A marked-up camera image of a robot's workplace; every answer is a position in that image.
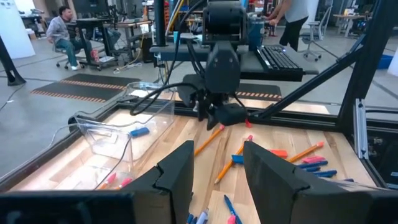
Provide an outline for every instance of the floor mat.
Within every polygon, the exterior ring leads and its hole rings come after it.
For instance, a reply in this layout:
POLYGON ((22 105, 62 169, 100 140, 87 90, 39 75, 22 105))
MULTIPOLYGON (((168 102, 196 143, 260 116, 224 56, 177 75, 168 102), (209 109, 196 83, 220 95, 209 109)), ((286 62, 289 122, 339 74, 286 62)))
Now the floor mat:
POLYGON ((279 101, 282 99, 280 88, 275 85, 241 83, 236 94, 238 98, 252 100, 279 101))
POLYGON ((77 74, 37 88, 32 93, 103 103, 122 92, 127 84, 139 81, 137 78, 77 74))

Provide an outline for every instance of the white shirt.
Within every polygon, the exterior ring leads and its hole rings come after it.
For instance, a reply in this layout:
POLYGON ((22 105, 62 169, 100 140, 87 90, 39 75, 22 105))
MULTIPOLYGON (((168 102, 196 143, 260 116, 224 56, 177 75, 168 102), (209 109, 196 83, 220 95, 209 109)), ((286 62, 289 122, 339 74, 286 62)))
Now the white shirt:
POLYGON ((292 5, 285 12, 287 22, 299 21, 308 16, 308 0, 292 0, 292 5))

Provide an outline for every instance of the keyboard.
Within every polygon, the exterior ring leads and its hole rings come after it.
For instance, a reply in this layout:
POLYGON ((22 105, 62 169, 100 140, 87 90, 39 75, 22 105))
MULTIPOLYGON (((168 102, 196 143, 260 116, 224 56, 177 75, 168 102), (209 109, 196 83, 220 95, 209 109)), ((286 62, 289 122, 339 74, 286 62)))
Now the keyboard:
POLYGON ((272 75, 304 75, 303 68, 299 67, 285 53, 282 46, 261 46, 255 52, 264 71, 272 75))

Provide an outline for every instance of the person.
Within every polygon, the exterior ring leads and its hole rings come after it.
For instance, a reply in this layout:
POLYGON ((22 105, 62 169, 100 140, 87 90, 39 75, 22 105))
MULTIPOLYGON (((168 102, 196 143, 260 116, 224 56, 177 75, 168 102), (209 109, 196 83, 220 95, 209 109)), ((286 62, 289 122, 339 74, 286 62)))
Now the person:
MULTIPOLYGON (((47 29, 47 40, 51 44, 55 43, 56 48, 65 49, 72 70, 75 71, 80 68, 75 51, 82 49, 83 43, 81 39, 77 39, 76 30, 68 28, 66 25, 73 18, 72 10, 69 7, 61 6, 58 12, 59 16, 51 20, 47 29)), ((93 48, 89 40, 86 40, 86 45, 90 54, 93 54, 93 48)))
MULTIPOLYGON (((265 16, 266 7, 267 4, 264 4, 263 16, 265 16)), ((286 19, 286 27, 279 44, 283 46, 289 44, 298 51, 300 30, 309 16, 308 0, 282 0, 266 19, 271 26, 276 26, 283 16, 286 19)))

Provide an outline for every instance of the concrete floor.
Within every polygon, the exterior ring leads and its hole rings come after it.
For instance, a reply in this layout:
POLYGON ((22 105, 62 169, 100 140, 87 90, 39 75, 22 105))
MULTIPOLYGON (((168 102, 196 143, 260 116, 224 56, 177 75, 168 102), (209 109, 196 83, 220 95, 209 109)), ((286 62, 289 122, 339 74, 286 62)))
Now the concrete floor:
MULTIPOLYGON (((277 35, 281 35, 283 30, 277 30, 277 35)), ((279 37, 269 37, 264 40, 265 44, 276 44, 279 37)), ((345 39, 336 36, 335 31, 330 29, 323 42, 319 44, 330 51, 333 55, 341 56, 351 48, 354 39, 345 39)), ((144 82, 154 82, 158 79, 158 70, 153 68, 153 64, 143 64, 141 67, 134 67, 130 70, 113 74, 113 68, 106 68, 101 72, 95 69, 86 68, 78 72, 64 70, 55 66, 56 61, 60 60, 59 54, 52 51, 52 46, 45 39, 32 41, 36 55, 30 58, 14 60, 19 73, 27 80, 12 98, 11 101, 0 111, 0 177, 15 169, 22 163, 28 161, 36 154, 43 151, 54 134, 61 126, 66 125, 67 119, 76 111, 93 111, 100 107, 100 103, 92 103, 80 100, 70 100, 64 98, 53 98, 42 95, 31 95, 30 92, 38 87, 70 77, 76 73, 89 73, 95 75, 105 75, 114 77, 140 78, 144 82)), ((386 54, 393 54, 398 46, 398 39, 393 38, 389 41, 386 54)), ((300 49, 305 49, 306 45, 300 41, 300 49)), ((319 62, 312 62, 320 71, 323 71, 335 62, 335 57, 316 45, 312 49, 322 52, 323 58, 319 62)), ((318 88, 300 99, 302 102, 311 102, 325 105, 330 113, 337 114, 340 104, 344 97, 352 69, 347 68, 334 76, 318 88)), ((193 73, 190 63, 183 63, 173 72, 171 82, 179 82, 187 73, 193 73)), ((19 86, 8 87, 6 74, 0 65, 0 104, 7 101, 10 94, 19 86)), ((303 83, 313 78, 307 75, 302 82, 266 82, 263 83, 278 85, 282 95, 286 96, 294 91, 303 83)), ((366 97, 366 105, 371 108, 395 109, 398 110, 398 77, 386 73, 385 70, 378 70, 373 83, 366 97)), ((398 120, 398 116, 385 114, 372 114, 373 118, 398 120)), ((57 134, 56 140, 67 134, 63 130, 57 134)))

